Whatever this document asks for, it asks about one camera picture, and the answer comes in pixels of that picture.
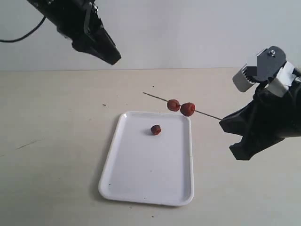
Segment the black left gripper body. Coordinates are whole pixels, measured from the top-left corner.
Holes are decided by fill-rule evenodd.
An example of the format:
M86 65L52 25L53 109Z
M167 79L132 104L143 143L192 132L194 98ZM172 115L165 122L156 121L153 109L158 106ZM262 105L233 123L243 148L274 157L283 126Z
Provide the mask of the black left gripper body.
M103 23L97 15L97 8L94 4L76 6L74 13L75 15L67 16L64 22L57 26L57 31L71 39L72 47L77 51L77 39L84 33L91 33Z

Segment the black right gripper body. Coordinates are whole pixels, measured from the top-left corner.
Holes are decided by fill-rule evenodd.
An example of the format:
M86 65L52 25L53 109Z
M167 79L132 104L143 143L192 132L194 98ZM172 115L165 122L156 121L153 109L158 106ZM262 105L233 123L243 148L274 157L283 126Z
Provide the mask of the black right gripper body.
M269 92L265 84L259 85L251 103L258 106L254 126L257 136L301 136L300 84L293 84L282 97Z

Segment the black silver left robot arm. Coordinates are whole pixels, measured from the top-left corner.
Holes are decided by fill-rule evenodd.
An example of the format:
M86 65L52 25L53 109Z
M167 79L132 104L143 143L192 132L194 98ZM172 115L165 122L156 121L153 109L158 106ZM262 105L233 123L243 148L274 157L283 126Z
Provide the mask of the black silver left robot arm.
M30 0L29 3L51 21L61 35L72 41L74 50L110 65L121 59L93 0Z

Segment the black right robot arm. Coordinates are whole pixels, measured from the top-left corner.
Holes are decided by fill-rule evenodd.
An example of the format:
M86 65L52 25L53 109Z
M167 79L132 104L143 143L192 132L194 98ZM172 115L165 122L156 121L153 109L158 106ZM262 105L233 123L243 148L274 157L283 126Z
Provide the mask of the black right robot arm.
M224 132L242 136L230 146L236 160L248 161L255 154L289 137L301 135L301 83L293 81L278 97L259 85L250 103L219 122Z

